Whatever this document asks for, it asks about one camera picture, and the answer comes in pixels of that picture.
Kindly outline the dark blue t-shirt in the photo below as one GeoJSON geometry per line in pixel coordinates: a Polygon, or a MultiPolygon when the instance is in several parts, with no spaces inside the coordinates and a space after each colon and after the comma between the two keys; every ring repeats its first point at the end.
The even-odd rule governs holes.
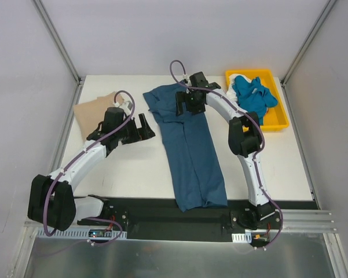
{"type": "Polygon", "coordinates": [[[205,114],[176,114],[178,84],[159,86],[143,98],[159,126],[173,183],[183,212],[197,207],[225,207],[225,181],[205,114]]]}

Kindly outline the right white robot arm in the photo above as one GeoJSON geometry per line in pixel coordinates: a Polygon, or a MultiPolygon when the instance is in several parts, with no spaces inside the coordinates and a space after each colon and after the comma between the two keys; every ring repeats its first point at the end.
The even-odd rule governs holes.
{"type": "Polygon", "coordinates": [[[229,124],[228,145],[241,163],[248,188],[248,207],[237,216],[237,223],[250,230],[263,228],[277,211],[277,205],[268,193],[261,169],[265,138],[257,114],[240,108],[219,84],[209,83],[202,72],[176,82],[184,88],[176,93],[177,116],[185,111],[192,115],[203,113],[208,105],[229,124]]]}

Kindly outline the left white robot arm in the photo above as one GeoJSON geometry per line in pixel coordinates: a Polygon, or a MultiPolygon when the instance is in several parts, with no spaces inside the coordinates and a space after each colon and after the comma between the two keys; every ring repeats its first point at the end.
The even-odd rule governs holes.
{"type": "Polygon", "coordinates": [[[75,221],[91,218],[105,225],[111,218],[107,200],[96,195],[75,198],[74,192],[87,174],[119,144],[126,145],[155,136],[144,114],[140,127],[133,113],[135,103],[125,101],[107,108],[104,119],[88,136],[82,149],[64,167],[48,175],[38,174],[31,183],[27,217],[55,231],[65,231],[75,221]]]}

